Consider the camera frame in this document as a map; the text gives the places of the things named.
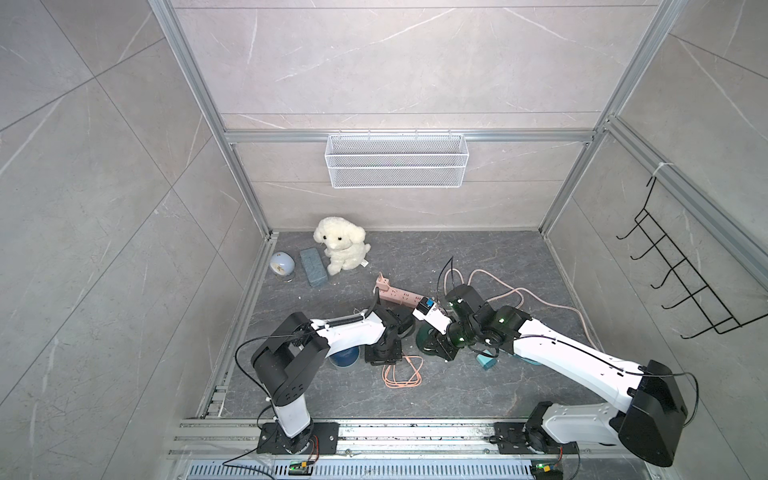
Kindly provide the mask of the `teal USB charger adapter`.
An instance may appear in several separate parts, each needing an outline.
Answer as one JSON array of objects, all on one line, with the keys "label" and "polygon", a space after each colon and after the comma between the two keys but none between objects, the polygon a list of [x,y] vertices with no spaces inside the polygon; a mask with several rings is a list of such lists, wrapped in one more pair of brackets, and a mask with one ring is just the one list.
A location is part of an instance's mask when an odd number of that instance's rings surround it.
[{"label": "teal USB charger adapter", "polygon": [[481,355],[478,354],[476,356],[477,361],[480,363],[481,367],[484,370],[489,370],[493,368],[497,364],[497,358],[496,357],[490,357],[487,355]]}]

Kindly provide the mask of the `pink power strip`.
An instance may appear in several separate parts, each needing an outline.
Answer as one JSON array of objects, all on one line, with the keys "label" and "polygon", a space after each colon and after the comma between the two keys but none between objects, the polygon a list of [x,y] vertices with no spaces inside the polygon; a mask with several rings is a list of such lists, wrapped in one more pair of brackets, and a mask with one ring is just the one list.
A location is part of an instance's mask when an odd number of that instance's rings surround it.
[{"label": "pink power strip", "polygon": [[[548,306],[548,307],[552,307],[552,308],[557,308],[557,309],[569,310],[571,312],[576,313],[578,315],[578,317],[579,317],[579,320],[581,322],[583,331],[584,331],[584,333],[586,335],[586,338],[587,338],[589,344],[591,345],[592,348],[598,348],[595,340],[592,338],[592,335],[591,335],[591,332],[590,332],[590,327],[587,325],[587,322],[586,322],[586,319],[585,319],[584,315],[577,308],[548,302],[548,301],[540,298],[538,295],[536,295],[531,290],[529,290],[529,289],[527,289],[525,287],[513,287],[512,285],[509,285],[508,283],[506,283],[503,280],[499,279],[494,274],[492,274],[492,273],[490,273],[490,272],[488,272],[487,270],[484,270],[484,269],[475,269],[475,270],[473,270],[469,274],[469,276],[468,276],[468,279],[467,279],[467,284],[468,285],[470,285],[472,283],[473,278],[477,274],[486,275],[486,276],[490,277],[492,280],[494,280],[496,283],[502,285],[503,287],[505,287],[507,289],[506,292],[504,292],[504,293],[502,293],[500,295],[496,295],[494,297],[491,297],[490,301],[500,300],[500,299],[508,297],[510,295],[518,295],[519,298],[520,298],[519,306],[522,306],[525,303],[525,299],[526,299],[525,295],[528,295],[528,296],[530,296],[531,298],[535,299],[538,303],[540,303],[542,305],[545,305],[545,306]],[[382,297],[383,300],[391,302],[391,303],[395,303],[395,304],[398,304],[398,305],[405,305],[405,306],[408,306],[408,307],[416,307],[416,305],[421,300],[421,298],[424,297],[423,295],[419,295],[419,294],[411,292],[411,291],[403,290],[403,289],[394,287],[392,285],[391,285],[391,288],[390,288],[389,291],[382,292],[382,291],[380,291],[378,289],[378,292],[379,292],[379,294],[380,294],[380,296]]]}]

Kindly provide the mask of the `pink USB charger adapter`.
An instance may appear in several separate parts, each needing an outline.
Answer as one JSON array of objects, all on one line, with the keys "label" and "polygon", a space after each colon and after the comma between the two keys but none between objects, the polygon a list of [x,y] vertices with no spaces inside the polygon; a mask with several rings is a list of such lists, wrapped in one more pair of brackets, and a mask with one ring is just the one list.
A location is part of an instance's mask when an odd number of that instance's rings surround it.
[{"label": "pink USB charger adapter", "polygon": [[379,274],[376,279],[376,287],[382,292],[389,291],[391,288],[389,279],[384,277],[382,274]]}]

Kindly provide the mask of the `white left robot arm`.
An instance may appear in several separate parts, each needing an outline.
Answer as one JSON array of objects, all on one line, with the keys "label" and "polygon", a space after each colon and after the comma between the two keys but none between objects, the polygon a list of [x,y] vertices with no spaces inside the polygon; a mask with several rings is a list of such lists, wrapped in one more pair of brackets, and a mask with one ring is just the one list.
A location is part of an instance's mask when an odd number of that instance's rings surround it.
[{"label": "white left robot arm", "polygon": [[393,366],[403,359],[402,341],[415,329],[413,309],[386,307],[375,301],[360,313],[335,319],[310,319],[302,312],[289,315],[270,335],[245,341],[260,345],[250,366],[237,368],[265,393],[275,415],[259,441],[259,453],[308,453],[312,459],[336,452],[339,425],[315,422],[305,393],[327,360],[339,368],[357,361],[371,366]]}]

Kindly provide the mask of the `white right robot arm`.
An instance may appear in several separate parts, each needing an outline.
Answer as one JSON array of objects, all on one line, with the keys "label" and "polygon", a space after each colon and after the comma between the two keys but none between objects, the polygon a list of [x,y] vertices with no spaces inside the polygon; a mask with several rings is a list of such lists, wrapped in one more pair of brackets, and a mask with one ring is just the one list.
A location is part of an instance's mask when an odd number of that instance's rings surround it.
[{"label": "white right robot arm", "polygon": [[488,359],[505,352],[547,367],[600,397],[596,404],[538,403],[525,423],[529,447],[589,442],[622,445],[659,467],[673,464],[683,430],[697,409],[688,407],[678,385],[681,373],[650,360],[623,360],[571,339],[521,308],[495,308],[469,283],[443,296],[425,297],[413,311],[424,325],[419,350],[446,361],[464,348]]}]

